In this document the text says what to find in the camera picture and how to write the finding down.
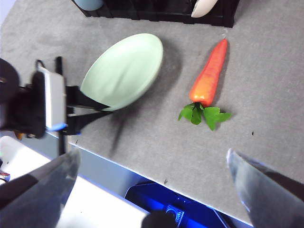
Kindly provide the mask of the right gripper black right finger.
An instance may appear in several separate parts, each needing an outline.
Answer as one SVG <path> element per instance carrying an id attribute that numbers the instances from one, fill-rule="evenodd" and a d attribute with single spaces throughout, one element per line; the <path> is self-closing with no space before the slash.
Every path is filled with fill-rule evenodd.
<path id="1" fill-rule="evenodd" d="M 269 165 L 229 149 L 227 165 L 238 197 L 255 228 L 302 228 L 304 185 Z"/>

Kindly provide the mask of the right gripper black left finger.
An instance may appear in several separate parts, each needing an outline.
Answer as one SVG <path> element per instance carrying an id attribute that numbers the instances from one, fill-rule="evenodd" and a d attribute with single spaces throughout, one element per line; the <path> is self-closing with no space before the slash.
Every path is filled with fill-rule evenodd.
<path id="1" fill-rule="evenodd" d="M 0 187 L 2 228 L 54 228 L 75 185 L 80 153 L 70 151 Z"/>

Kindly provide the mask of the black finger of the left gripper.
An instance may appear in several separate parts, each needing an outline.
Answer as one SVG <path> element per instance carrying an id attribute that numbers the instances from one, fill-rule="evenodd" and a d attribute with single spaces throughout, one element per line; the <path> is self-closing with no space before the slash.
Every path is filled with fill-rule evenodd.
<path id="1" fill-rule="evenodd" d="M 95 113 L 76 115 L 75 108 L 95 111 Z M 92 107 L 68 107 L 67 108 L 67 135 L 79 135 L 81 130 L 91 122 L 110 115 L 111 111 L 105 111 L 103 108 Z"/>
<path id="2" fill-rule="evenodd" d="M 109 106 L 86 96 L 78 86 L 67 86 L 67 106 L 102 111 Z"/>

